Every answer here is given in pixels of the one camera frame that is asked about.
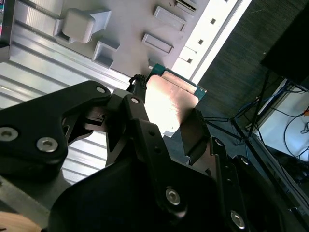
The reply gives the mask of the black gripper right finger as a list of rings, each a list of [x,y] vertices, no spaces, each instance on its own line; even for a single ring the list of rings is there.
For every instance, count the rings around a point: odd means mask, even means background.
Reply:
[[[182,123],[188,164],[206,174],[202,187],[209,196],[206,210],[222,232],[286,232],[288,226],[270,185],[244,156],[229,157],[222,141],[211,136],[197,109]]]

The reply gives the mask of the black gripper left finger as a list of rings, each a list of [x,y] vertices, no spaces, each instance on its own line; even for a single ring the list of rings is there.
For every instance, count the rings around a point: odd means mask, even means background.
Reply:
[[[68,147],[94,131],[107,134],[108,160],[143,163],[157,206],[170,219],[181,219],[187,201],[178,193],[171,160],[157,125],[144,108],[146,83],[130,79],[123,96],[95,81],[6,108],[0,112],[0,172],[45,181],[56,176]]]

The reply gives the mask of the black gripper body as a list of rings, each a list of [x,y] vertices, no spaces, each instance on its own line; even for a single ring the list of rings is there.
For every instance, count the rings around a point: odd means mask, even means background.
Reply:
[[[127,158],[65,190],[49,216],[52,232],[227,232],[215,183],[173,162],[188,203],[185,216],[171,222],[156,204],[143,163]]]

